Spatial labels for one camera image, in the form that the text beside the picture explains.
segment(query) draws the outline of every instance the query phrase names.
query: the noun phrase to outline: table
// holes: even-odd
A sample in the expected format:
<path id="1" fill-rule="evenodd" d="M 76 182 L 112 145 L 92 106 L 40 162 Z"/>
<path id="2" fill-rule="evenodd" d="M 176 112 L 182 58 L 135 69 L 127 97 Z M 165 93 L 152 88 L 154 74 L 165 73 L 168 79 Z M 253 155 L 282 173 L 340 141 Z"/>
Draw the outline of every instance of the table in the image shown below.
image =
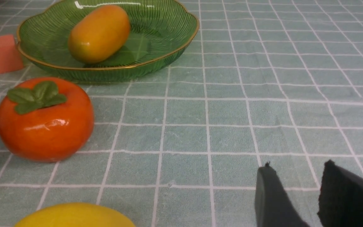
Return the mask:
<path id="1" fill-rule="evenodd" d="M 52 0 L 0 1 L 0 35 Z M 53 204 L 114 208 L 137 227 L 254 227 L 256 170 L 271 161 L 317 217 L 324 162 L 363 177 L 363 0 L 183 0 L 201 30 L 169 67 L 82 86 L 95 129 L 56 164 L 0 141 L 0 227 Z M 46 72 L 0 75 L 7 89 Z"/>

